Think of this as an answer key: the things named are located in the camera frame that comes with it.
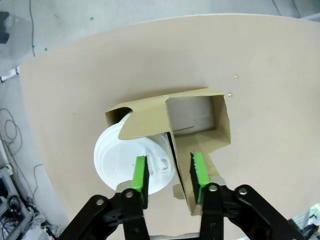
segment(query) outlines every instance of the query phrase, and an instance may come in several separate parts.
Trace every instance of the white cup lid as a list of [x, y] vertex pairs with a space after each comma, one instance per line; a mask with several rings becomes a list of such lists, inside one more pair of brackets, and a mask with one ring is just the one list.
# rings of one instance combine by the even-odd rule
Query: white cup lid
[[[132, 140], [118, 139], [123, 122], [107, 128], [99, 137], [94, 148], [94, 166], [100, 178], [110, 188], [132, 180], [138, 156], [147, 156], [149, 169], [148, 193], [153, 194], [163, 189], [173, 178], [175, 168], [171, 154], [148, 137]], [[161, 136], [159, 141], [166, 141]]]

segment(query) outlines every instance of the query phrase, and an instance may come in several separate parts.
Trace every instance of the wooden board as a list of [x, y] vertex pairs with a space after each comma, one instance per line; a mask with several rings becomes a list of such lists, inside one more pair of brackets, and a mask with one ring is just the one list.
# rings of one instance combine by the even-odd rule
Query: wooden board
[[[320, 200], [319, 42], [315, 22], [204, 15], [97, 34], [24, 63], [29, 121], [69, 217], [90, 196], [113, 195], [93, 164], [106, 110], [203, 87], [232, 93], [231, 145], [211, 154], [228, 186], [249, 184], [286, 218], [301, 214]], [[199, 230], [170, 187], [149, 199], [150, 234]], [[241, 236], [226, 223], [226, 240]]]

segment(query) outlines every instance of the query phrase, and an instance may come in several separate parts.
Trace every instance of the concrete floor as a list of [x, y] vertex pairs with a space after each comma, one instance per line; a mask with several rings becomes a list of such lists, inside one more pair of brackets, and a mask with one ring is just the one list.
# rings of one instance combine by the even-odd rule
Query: concrete floor
[[[320, 0], [295, 0], [295, 4], [293, 0], [274, 2], [277, 7], [272, 0], [31, 0], [34, 51], [39, 55], [88, 35], [164, 18], [220, 13], [280, 13], [303, 18], [320, 12]], [[0, 44], [1, 76], [33, 55], [29, 1], [0, 0], [0, 11], [12, 14], [8, 23], [10, 40], [6, 45]], [[19, 76], [0, 83], [0, 108], [9, 109], [21, 129], [23, 146], [15, 158], [34, 191], [34, 166], [42, 161], [28, 122]], [[0, 116], [0, 133], [4, 131], [4, 121]], [[37, 168], [36, 179], [36, 204], [53, 224], [66, 226], [69, 220], [43, 166]], [[30, 196], [27, 183], [22, 181], [22, 184]]]

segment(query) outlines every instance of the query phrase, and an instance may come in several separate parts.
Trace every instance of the open cardboard box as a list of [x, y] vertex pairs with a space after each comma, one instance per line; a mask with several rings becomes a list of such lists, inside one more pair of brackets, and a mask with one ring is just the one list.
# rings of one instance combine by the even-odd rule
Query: open cardboard box
[[[214, 113], [214, 128], [186, 135], [174, 136], [167, 110], [167, 100], [183, 97], [211, 97]], [[132, 114], [125, 121], [118, 138], [132, 140], [167, 133], [171, 153], [182, 187], [173, 186], [173, 195], [183, 194], [192, 215], [201, 215], [201, 207], [196, 205], [190, 177], [190, 152], [202, 152], [209, 176], [218, 176], [209, 153], [231, 143], [230, 124], [224, 95], [204, 88], [192, 91], [155, 96], [118, 104], [105, 113], [108, 126], [118, 123], [128, 112]]]

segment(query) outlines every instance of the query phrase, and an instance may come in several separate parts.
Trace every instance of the screw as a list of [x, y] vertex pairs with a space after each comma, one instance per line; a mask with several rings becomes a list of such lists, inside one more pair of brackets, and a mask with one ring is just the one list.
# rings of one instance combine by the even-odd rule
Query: screw
[[99, 205], [99, 206], [102, 205], [103, 203], [104, 203], [104, 200], [101, 199], [101, 198], [98, 199], [98, 201], [96, 201], [96, 204]]
[[240, 188], [239, 193], [240, 193], [240, 195], [246, 195], [248, 193], [248, 191], [245, 188]]
[[134, 194], [133, 194], [132, 191], [128, 191], [128, 192], [125, 194], [125, 196], [126, 196], [127, 198], [131, 198], [133, 195], [134, 195]]
[[215, 192], [215, 191], [217, 191], [217, 190], [218, 190], [218, 188], [217, 188], [216, 185], [211, 185], [211, 186], [209, 186], [209, 191], [210, 191], [210, 192]]

